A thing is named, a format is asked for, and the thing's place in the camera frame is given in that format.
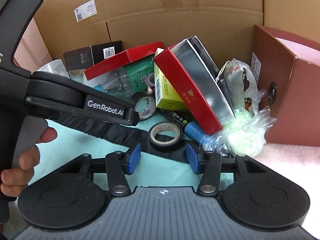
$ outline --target clear plastic cup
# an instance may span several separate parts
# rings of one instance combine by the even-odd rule
[[[37,71],[50,72],[59,76],[70,78],[61,59],[56,59],[49,62],[48,64],[45,64],[39,68]]]

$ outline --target gray ribbed surface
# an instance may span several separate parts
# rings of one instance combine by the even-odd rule
[[[196,195],[191,187],[138,187],[115,198],[90,225],[70,232],[28,227],[15,240],[298,240],[314,239],[302,228],[259,232],[229,218],[217,200]]]

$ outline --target plastic bottle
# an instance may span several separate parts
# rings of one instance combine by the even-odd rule
[[[129,101],[131,96],[154,86],[153,55],[108,72],[106,81],[94,87],[108,95]]]

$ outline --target light blue cloth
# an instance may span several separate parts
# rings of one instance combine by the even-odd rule
[[[152,118],[140,122],[137,128],[148,131],[155,123],[162,121],[166,121],[166,118],[156,114]],[[41,153],[40,164],[35,167],[35,175],[30,184],[82,153],[90,153],[92,158],[102,158],[110,152],[116,150],[125,152],[128,149],[52,121],[48,121],[48,124],[57,130],[58,138],[50,143],[38,145]],[[141,160],[135,173],[127,176],[132,190],[136,186],[193,186],[194,189],[197,189],[200,179],[201,175],[195,175],[190,165],[186,163],[179,163],[144,152],[141,153]],[[220,188],[226,188],[228,184],[232,183],[232,180],[230,174],[223,174]],[[94,182],[102,189],[108,189],[106,174],[95,174]],[[25,227],[16,209],[16,203],[10,207],[10,212],[10,220],[4,225],[4,234],[8,239],[14,237]]]

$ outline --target black strap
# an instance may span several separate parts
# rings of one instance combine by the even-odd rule
[[[61,113],[60,118],[56,121],[63,126],[87,133],[97,138],[105,139],[111,143],[123,145],[126,147],[135,146],[141,143],[141,150],[159,157],[174,160],[177,162],[188,163],[186,157],[186,144],[190,141],[183,140],[181,147],[178,149],[161,152],[150,144],[148,132],[137,128],[130,128],[123,125],[92,120],[87,117],[76,116],[68,113]],[[167,135],[157,135],[160,141],[169,141],[173,139]]]

